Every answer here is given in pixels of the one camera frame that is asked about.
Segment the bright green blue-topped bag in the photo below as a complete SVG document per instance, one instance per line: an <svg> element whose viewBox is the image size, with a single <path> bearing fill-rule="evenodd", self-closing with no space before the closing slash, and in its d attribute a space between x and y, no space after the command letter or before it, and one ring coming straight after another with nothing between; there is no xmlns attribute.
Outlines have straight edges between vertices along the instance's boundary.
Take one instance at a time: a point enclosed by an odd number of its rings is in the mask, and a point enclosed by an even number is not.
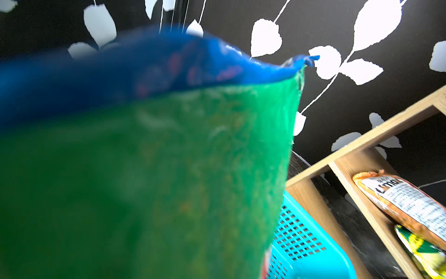
<svg viewBox="0 0 446 279"><path fill-rule="evenodd" d="M1 277L261 278L314 62L151 29L1 62Z"/></svg>

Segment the orange white small packet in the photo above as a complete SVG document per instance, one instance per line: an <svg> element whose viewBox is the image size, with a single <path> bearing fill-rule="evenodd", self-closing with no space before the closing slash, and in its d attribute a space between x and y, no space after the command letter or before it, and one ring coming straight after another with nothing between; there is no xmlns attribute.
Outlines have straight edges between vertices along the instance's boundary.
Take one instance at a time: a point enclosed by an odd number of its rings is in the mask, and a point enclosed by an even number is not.
<svg viewBox="0 0 446 279"><path fill-rule="evenodd" d="M446 208L409 181L392 174L361 172L355 185L397 223L431 244L446 248Z"/></svg>

